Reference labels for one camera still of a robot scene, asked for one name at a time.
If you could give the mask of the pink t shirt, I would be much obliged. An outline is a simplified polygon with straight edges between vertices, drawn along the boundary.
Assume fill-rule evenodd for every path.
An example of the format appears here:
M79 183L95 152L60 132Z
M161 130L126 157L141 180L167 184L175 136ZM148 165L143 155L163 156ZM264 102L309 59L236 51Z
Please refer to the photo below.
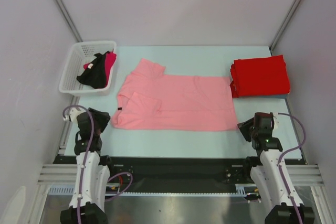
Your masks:
M141 59L117 94L112 125L124 130L232 131L237 115L228 77L165 74Z

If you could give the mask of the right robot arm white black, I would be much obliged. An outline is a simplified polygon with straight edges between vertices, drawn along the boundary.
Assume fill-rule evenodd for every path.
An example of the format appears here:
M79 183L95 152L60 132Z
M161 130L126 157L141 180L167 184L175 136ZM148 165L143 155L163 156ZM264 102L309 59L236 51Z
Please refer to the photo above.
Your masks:
M285 155L299 150L305 143L284 150L280 139L273 136L278 114L256 112L254 117L239 123L241 134L257 155L246 158L243 179L255 183L268 214L265 223L314 223L311 207L299 197L288 173Z

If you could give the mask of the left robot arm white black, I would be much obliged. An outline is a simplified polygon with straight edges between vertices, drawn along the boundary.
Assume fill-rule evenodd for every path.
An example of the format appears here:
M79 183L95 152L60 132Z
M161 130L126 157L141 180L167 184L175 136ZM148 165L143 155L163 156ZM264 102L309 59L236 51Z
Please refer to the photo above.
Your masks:
M65 121L78 126L75 136L77 173L75 189L69 207L60 214L61 223L107 223L104 211L104 190L112 181L116 169L109 165L108 156L101 157L101 133L110 116L82 105L66 107L62 116Z

